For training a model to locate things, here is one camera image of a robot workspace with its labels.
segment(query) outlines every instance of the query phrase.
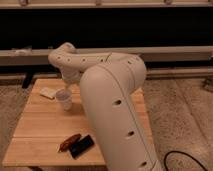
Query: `black phone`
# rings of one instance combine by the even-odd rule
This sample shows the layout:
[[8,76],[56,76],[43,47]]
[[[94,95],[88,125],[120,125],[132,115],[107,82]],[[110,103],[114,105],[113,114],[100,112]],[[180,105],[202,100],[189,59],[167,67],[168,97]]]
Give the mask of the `black phone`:
[[90,135],[87,135],[83,139],[79,140],[78,142],[74,143],[69,151],[74,159],[76,159],[80,154],[88,150],[94,145],[94,141],[92,140]]

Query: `circular hole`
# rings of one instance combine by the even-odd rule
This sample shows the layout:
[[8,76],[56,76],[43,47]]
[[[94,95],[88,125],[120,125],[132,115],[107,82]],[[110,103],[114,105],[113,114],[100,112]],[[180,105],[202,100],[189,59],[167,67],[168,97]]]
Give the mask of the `circular hole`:
[[141,165],[139,166],[139,168],[145,167],[147,165],[147,162],[143,162],[141,163]]
[[128,132],[127,137],[131,137],[131,136],[133,136],[134,134],[135,134],[134,131],[130,131],[130,132]]
[[120,104],[121,104],[121,100],[116,100],[116,101],[113,103],[114,106],[118,106],[118,105],[120,105]]

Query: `black object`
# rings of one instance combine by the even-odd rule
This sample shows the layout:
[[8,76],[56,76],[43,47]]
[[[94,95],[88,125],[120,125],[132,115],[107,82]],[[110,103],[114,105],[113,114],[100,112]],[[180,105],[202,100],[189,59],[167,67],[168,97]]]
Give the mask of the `black object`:
[[33,76],[34,76],[34,72],[28,72],[26,74],[26,77],[25,77],[24,82],[22,84],[22,88],[23,89],[28,88],[28,86],[30,85],[30,83],[31,83],[31,81],[33,79]]
[[203,85],[204,89],[213,92],[213,76],[208,76]]
[[195,161],[195,162],[200,166],[200,168],[202,168],[202,170],[208,171],[208,169],[205,168],[205,166],[204,166],[201,162],[199,162],[196,158],[194,158],[194,157],[191,156],[190,154],[185,153],[185,152],[182,152],[182,151],[175,151],[175,150],[174,150],[174,151],[169,151],[168,153],[166,153],[166,155],[165,155],[165,157],[164,157],[164,167],[165,167],[166,171],[169,171],[169,168],[168,168],[168,166],[167,166],[167,162],[166,162],[166,161],[167,161],[168,156],[169,156],[170,154],[172,154],[172,153],[185,155],[185,156],[191,158],[193,161]]
[[31,169],[32,171],[43,171],[43,169],[37,166],[29,166],[28,168]]
[[70,153],[71,153],[72,157],[75,159],[80,154],[82,154],[83,152],[85,152],[87,149],[89,149],[90,147],[92,147],[94,144],[95,143],[92,140],[91,136],[87,135],[83,139],[81,139],[78,142],[76,142],[75,144],[73,144],[72,147],[70,147],[69,150],[70,150]]
[[56,48],[67,41],[77,48],[212,45],[212,10],[1,9],[0,49]]

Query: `black wall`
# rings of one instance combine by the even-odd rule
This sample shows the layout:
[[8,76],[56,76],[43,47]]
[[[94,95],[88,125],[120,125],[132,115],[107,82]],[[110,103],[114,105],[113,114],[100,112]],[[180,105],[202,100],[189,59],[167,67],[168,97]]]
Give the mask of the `black wall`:
[[213,8],[0,10],[0,49],[213,45]]

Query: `sausage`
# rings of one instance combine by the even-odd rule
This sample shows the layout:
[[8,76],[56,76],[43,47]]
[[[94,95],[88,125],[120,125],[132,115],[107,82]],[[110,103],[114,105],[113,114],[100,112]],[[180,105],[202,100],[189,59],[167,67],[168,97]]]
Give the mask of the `sausage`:
[[68,139],[66,139],[64,142],[60,144],[60,148],[58,152],[65,152],[67,151],[74,143],[76,143],[78,140],[80,140],[81,134],[75,134]]

